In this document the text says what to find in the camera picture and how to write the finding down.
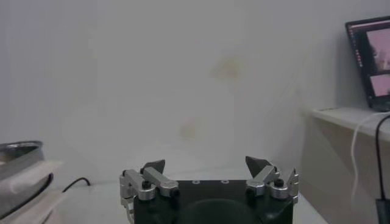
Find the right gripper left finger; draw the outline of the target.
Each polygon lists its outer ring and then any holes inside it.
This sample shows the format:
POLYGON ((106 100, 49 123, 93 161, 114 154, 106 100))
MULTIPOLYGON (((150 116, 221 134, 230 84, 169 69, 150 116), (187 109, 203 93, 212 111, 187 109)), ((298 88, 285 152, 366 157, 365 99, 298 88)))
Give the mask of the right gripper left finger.
POLYGON ((165 160, 146 163, 139 172, 124 170, 119 176, 119 195, 121 204, 128 207, 134 198, 150 201, 157 192, 164 197, 174 198, 179 192, 179 182, 163 175, 165 160))

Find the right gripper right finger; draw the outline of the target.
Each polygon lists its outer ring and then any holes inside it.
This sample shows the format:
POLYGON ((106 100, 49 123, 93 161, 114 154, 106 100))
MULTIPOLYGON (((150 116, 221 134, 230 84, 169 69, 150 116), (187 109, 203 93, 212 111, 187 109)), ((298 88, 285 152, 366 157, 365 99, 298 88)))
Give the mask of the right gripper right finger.
POLYGON ((245 157, 246 165, 252 176, 246 181, 246 189, 254 196, 264 196, 267 192, 275 200, 299 200, 299 174, 293 168, 280 171, 266 159, 245 157))

